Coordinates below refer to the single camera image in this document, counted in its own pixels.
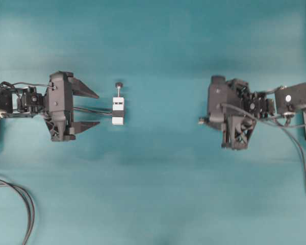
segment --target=robotic arm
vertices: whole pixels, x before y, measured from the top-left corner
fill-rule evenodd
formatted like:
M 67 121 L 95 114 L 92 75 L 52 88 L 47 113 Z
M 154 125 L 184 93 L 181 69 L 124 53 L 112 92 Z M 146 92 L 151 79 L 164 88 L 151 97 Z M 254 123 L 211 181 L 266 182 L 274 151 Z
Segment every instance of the robotic arm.
M 274 100 L 267 95 L 274 94 Z M 286 118 L 287 127 L 291 118 L 303 111 L 306 134 L 306 83 L 275 90 L 250 92 L 247 82 L 239 79 L 226 81 L 225 77 L 213 76 L 208 93 L 207 116 L 199 119 L 200 124 L 222 131 L 223 148 L 242 150 L 255 129 L 257 120 L 268 121 Z
M 26 88 L 17 88 L 15 85 L 26 84 Z M 44 95 L 37 92 L 37 86 L 47 87 Z M 47 125 L 52 141 L 75 140 L 76 134 L 82 133 L 97 124 L 98 121 L 74 121 L 74 110 L 110 115 L 113 124 L 123 125 L 124 98 L 120 97 L 121 83 L 117 83 L 118 97 L 113 101 L 121 101 L 118 108 L 112 111 L 94 111 L 74 107 L 73 95 L 98 99 L 98 95 L 89 89 L 81 80 L 75 78 L 71 72 L 58 71 L 50 75 L 48 85 L 2 82 L 0 84 L 0 119 L 25 118 L 41 115 Z M 12 96 L 17 95 L 17 107 L 13 108 Z

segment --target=wire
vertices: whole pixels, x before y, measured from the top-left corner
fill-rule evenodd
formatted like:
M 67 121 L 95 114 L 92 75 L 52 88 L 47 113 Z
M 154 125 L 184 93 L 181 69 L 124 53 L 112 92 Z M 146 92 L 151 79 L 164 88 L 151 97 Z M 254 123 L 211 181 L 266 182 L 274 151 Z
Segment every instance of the wire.
M 18 98 L 20 99 L 20 94 L 19 94 L 17 88 L 16 88 L 13 84 L 8 83 L 8 82 L 6 82 L 6 81 L 3 81 L 2 83 L 0 83 L 0 87 L 1 87 L 1 88 L 5 88 L 4 86 L 9 87 L 9 88 L 12 88 L 12 89 L 15 91 L 15 94 L 16 94 L 16 95 L 18 96 Z
M 261 120 L 263 120 L 263 121 L 271 121 L 271 120 L 274 120 L 274 119 L 281 119 L 281 118 L 283 118 L 282 115 L 277 115 L 277 116 L 269 116 L 267 118 L 261 118 Z
M 294 126 L 283 126 L 282 124 L 279 123 L 279 121 L 274 118 L 274 124 L 269 124 L 259 118 L 256 118 L 254 117 L 252 114 L 242 110 L 241 108 L 237 107 L 237 106 L 233 106 L 233 105 L 229 105 L 229 104 L 224 104 L 222 103 L 221 104 L 222 106 L 224 107 L 228 107 L 228 108 L 231 108 L 231 109 L 234 109 L 234 110 L 237 110 L 245 115 L 247 115 L 248 117 L 256 120 L 256 121 L 260 121 L 264 124 L 267 124 L 267 125 L 270 125 L 270 126 L 273 126 L 273 127 L 277 127 L 277 128 L 280 128 L 282 129 L 290 138 L 291 140 L 296 143 L 296 145 L 298 146 L 299 150 L 300 150 L 300 153 L 301 153 L 301 160 L 302 160 L 302 165 L 303 165 L 303 172 L 304 172 L 304 183 L 305 183 L 305 191 L 306 191 L 306 160 L 305 160 L 305 153 L 303 151 L 303 148 L 301 146 L 301 144 L 299 143 L 299 141 L 286 129 L 286 128 L 301 128 L 301 127 L 306 127 L 304 125 L 294 125 Z
M 273 94 L 273 93 L 275 93 L 278 90 L 283 89 L 283 88 L 284 88 L 284 86 L 280 86 L 280 87 L 277 87 L 277 88 L 274 88 L 274 89 L 265 90 L 265 91 L 261 91 L 261 92 L 258 92 L 258 93 Z
M 85 112 L 85 113 L 93 113 L 93 114 L 98 114 L 98 115 L 105 115 L 105 116 L 112 116 L 112 112 L 107 110 L 90 110 L 90 109 L 86 109 L 86 108 L 82 108 L 82 107 L 74 107 L 73 108 L 75 111 L 81 111 L 81 112 Z
M 284 126 L 284 125 L 281 125 L 281 124 L 280 125 L 270 124 L 270 123 L 267 122 L 268 120 L 257 118 L 254 115 L 248 113 L 247 111 L 245 111 L 245 110 L 243 110 L 243 109 L 241 109 L 237 106 L 233 106 L 233 105 L 230 105 L 230 104 L 227 104 L 227 103 L 221 103 L 221 106 L 231 108 L 233 110 L 236 110 L 240 113 L 245 114 L 246 116 L 250 117 L 251 119 L 254 119 L 254 120 L 259 121 L 263 124 L 266 124 L 266 125 L 269 125 L 269 126 L 272 126 L 272 127 L 276 127 L 276 128 L 304 128 L 304 127 L 306 127 L 306 124 L 288 125 L 288 126 Z
M 0 187 L 9 187 L 12 190 L 14 190 L 24 201 L 24 204 L 26 206 L 27 214 L 28 214 L 28 225 L 27 225 L 27 231 L 24 237 L 24 240 L 22 242 L 22 245 L 26 245 L 27 241 L 29 240 L 31 236 L 31 232 L 33 230 L 34 221 L 35 221 L 35 206 L 33 203 L 33 200 L 29 193 L 21 186 L 8 183 L 4 180 L 0 179 Z
M 276 119 L 274 121 L 277 125 L 280 124 Z M 292 139 L 294 143 L 296 143 L 296 145 L 298 146 L 300 150 L 301 160 L 302 160 L 302 165 L 303 165 L 303 172 L 304 172 L 305 191 L 306 191 L 306 159 L 305 159 L 304 150 L 302 149 L 302 146 L 299 143 L 299 141 L 287 129 L 284 129 L 284 128 L 281 128 L 281 129 Z
M 45 85 L 45 84 L 33 84 L 33 83 L 24 83 L 24 82 L 20 82 L 20 83 L 13 83 L 12 85 L 18 85 L 18 84 L 25 84 L 25 85 L 29 85 L 29 86 L 39 86 L 39 87 L 47 87 L 47 88 L 53 88 L 52 86 L 49 85 Z

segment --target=screw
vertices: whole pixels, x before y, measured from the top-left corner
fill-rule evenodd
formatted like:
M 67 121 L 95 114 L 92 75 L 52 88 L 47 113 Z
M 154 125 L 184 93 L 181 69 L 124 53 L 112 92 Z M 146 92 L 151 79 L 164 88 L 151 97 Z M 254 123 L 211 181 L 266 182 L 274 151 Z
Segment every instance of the screw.
M 291 96 L 290 95 L 286 96 L 286 102 L 291 102 Z
M 122 82 L 117 82 L 117 83 L 116 83 L 116 88 L 117 88 L 117 90 L 118 90 L 118 92 L 117 92 L 118 97 L 120 97 L 120 90 L 121 90 L 122 87 L 123 87 Z

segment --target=teal surface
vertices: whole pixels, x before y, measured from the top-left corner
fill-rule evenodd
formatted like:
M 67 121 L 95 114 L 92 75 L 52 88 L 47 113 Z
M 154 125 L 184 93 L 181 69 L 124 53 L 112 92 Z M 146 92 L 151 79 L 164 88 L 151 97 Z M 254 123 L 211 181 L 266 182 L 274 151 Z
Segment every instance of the teal surface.
M 306 82 L 306 0 L 0 0 L 0 82 L 73 71 L 126 125 L 54 143 L 41 117 L 1 121 L 0 177 L 36 202 L 29 244 L 306 244 L 295 146 L 258 125 L 246 151 L 199 126 L 210 77 L 252 90 Z M 298 116 L 295 123 L 300 123 Z M 306 151 L 303 130 L 292 130 Z M 22 201 L 0 189 L 0 245 L 21 244 Z

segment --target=cable bundle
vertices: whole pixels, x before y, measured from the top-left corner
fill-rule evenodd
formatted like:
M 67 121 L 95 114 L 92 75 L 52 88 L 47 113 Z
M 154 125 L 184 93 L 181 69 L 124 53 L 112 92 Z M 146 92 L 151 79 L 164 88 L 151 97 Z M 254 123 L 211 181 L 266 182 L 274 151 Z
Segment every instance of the cable bundle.
M 243 109 L 241 109 L 237 106 L 233 106 L 233 105 L 230 105 L 230 104 L 227 104 L 227 103 L 222 103 L 221 106 L 234 109 L 234 110 L 236 110 L 240 113 L 243 113 L 247 117 L 250 117 L 251 119 L 259 121 L 259 122 L 264 123 L 266 125 L 282 129 L 289 136 L 289 138 L 297 145 L 297 147 L 300 150 L 302 166 L 303 166 L 303 173 L 304 173 L 305 191 L 306 191 L 306 159 L 305 159 L 305 153 L 304 153 L 304 150 L 303 150 L 301 144 L 299 143 L 299 141 L 295 138 L 295 136 L 293 136 L 292 133 L 290 133 L 287 130 L 287 128 L 304 128 L 304 127 L 306 127 L 306 124 L 300 124 L 300 125 L 287 125 L 287 124 L 285 124 L 285 125 L 282 125 L 277 120 L 276 117 L 267 118 L 267 120 L 263 120 L 263 119 L 260 119 L 260 118 L 257 118 L 255 116 L 253 116 L 252 114 L 246 112 L 245 110 L 243 110 Z
M 13 189 L 24 201 L 24 204 L 27 210 L 28 223 L 27 223 L 27 231 L 26 231 L 24 240 L 22 242 L 22 245 L 26 245 L 28 239 L 30 238 L 30 235 L 31 235 L 31 232 L 34 226 L 34 220 L 35 220 L 35 207 L 34 207 L 33 200 L 31 196 L 29 195 L 29 193 L 21 186 L 0 180 L 0 187 L 9 187 Z

